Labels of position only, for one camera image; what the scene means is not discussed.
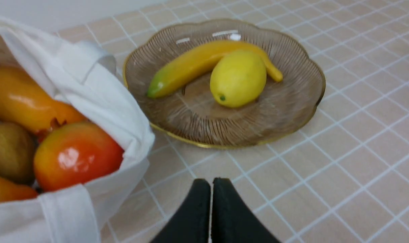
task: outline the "banana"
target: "banana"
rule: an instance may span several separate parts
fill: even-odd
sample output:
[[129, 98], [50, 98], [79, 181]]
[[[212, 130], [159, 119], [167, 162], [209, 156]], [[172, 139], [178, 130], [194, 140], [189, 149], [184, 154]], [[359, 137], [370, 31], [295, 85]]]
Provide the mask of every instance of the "banana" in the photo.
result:
[[225, 55], [239, 49], [258, 54], [266, 66], [267, 74], [275, 82], [282, 81], [282, 73], [260, 47], [235, 40], [215, 40], [197, 46], [163, 66], [154, 75], [146, 95], [149, 98], [160, 98], [172, 94], [192, 80], [210, 72]]

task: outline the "cloth bag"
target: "cloth bag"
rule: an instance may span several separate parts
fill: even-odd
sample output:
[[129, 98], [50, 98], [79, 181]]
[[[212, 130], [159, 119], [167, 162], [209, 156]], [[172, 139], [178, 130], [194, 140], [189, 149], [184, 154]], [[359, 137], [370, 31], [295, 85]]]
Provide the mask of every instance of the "cloth bag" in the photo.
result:
[[99, 51], [0, 17], [0, 63], [22, 66], [52, 98], [74, 106], [125, 151], [113, 174], [0, 204], [0, 243], [101, 242], [100, 230], [149, 167], [155, 140], [149, 120], [109, 71], [114, 59], [100, 60]]

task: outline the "lemon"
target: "lemon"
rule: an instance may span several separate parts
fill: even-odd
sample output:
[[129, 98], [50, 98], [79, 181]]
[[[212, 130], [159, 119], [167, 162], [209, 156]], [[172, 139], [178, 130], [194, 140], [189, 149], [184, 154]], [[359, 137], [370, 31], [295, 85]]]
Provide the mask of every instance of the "lemon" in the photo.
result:
[[258, 98], [266, 85], [266, 66], [252, 51], [227, 54], [211, 74], [211, 92], [222, 106], [237, 108]]

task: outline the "countertop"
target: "countertop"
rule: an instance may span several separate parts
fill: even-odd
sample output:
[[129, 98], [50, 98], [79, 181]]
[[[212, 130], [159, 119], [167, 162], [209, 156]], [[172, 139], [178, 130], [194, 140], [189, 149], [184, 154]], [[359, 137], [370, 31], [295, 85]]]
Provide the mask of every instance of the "countertop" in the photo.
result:
[[288, 243], [409, 243], [409, 0], [172, 0], [59, 31], [92, 40], [121, 65], [157, 30], [234, 18], [295, 37], [325, 71], [312, 120], [268, 145], [200, 149], [156, 133], [151, 163], [102, 231], [148, 242], [194, 178], [231, 178]]

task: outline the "white wall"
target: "white wall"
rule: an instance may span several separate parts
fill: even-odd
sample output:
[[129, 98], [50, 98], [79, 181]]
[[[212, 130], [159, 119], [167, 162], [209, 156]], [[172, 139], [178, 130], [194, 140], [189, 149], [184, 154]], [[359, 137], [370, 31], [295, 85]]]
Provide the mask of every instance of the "white wall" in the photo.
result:
[[165, 0], [0, 0], [0, 15], [54, 32]]

